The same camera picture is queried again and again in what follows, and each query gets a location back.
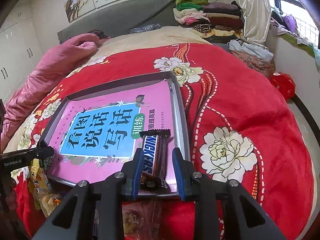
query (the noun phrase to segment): green label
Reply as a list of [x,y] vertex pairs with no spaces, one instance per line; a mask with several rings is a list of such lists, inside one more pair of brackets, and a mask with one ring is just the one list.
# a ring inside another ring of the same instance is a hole
[[145,119],[144,114],[136,114],[134,116],[132,130],[131,130],[131,137],[133,139],[140,138],[140,132],[143,131],[143,127],[144,127],[144,119]]

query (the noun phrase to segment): metal bolt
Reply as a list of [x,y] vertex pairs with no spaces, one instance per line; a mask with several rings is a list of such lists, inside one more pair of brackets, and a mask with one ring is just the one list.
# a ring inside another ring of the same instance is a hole
[[123,178],[123,176],[124,176],[124,173],[121,172],[121,171],[115,173],[115,177],[116,177],[117,179],[121,179],[121,178]]
[[86,180],[81,180],[78,182],[79,187],[85,187],[87,186],[88,182]]
[[229,184],[231,187],[237,187],[239,185],[239,182],[235,179],[229,180]]
[[196,178],[196,179],[199,179],[199,178],[202,177],[202,173],[199,172],[199,171],[195,171],[195,172],[192,173],[192,176],[193,176],[194,178]]

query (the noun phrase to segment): snickers logo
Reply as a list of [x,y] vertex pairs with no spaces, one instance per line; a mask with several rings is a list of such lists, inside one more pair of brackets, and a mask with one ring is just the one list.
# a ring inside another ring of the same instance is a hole
[[157,135],[146,136],[142,148],[144,153],[143,172],[151,176],[154,176],[157,141]]

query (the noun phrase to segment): purple bag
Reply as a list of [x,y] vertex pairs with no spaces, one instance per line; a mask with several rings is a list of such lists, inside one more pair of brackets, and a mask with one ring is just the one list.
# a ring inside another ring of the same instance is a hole
[[297,28],[297,22],[296,22],[296,19],[292,16],[292,14],[282,16],[282,19],[287,24],[289,31],[294,33],[295,29]]

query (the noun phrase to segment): satin curtain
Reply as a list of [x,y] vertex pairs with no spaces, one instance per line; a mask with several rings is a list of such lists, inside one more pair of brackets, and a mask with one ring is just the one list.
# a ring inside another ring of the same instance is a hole
[[269,0],[236,0],[236,2],[242,8],[245,20],[243,40],[264,47],[271,17]]

